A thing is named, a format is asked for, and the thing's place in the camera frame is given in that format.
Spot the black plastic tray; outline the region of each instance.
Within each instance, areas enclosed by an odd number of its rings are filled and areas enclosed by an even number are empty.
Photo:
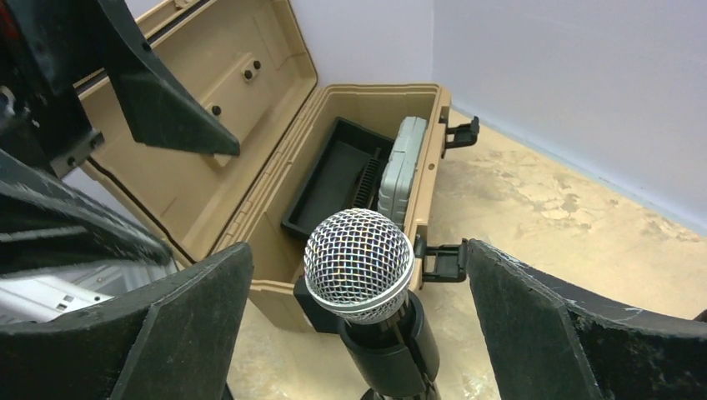
[[[307,240],[332,214],[368,204],[374,208],[393,144],[393,139],[336,118],[317,161],[284,215],[283,229]]]

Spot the white wall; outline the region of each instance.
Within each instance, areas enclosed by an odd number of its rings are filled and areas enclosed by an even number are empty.
[[[290,0],[319,81],[427,82],[434,0]]]
[[[484,123],[707,233],[706,16],[704,0],[435,0],[433,76]]]

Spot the gray plastic case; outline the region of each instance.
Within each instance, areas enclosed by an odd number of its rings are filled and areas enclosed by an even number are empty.
[[[426,129],[427,121],[420,117],[406,117],[403,120],[388,165],[385,166],[381,177],[378,211],[390,218],[400,229],[403,229],[410,189],[413,186]]]

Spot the microphone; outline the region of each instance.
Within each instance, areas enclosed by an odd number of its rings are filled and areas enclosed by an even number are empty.
[[[439,400],[439,350],[408,285],[413,245],[395,223],[365,208],[337,212],[312,232],[304,281],[339,317],[338,334],[370,389],[362,400]]]

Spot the red light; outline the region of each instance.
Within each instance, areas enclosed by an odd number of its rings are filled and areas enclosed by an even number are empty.
[[[5,2],[2,1],[0,1],[0,18],[2,19],[0,22],[2,26],[0,28],[3,30],[3,36],[7,39],[19,39],[20,32],[18,31],[18,27],[15,25],[13,17],[5,6]]]

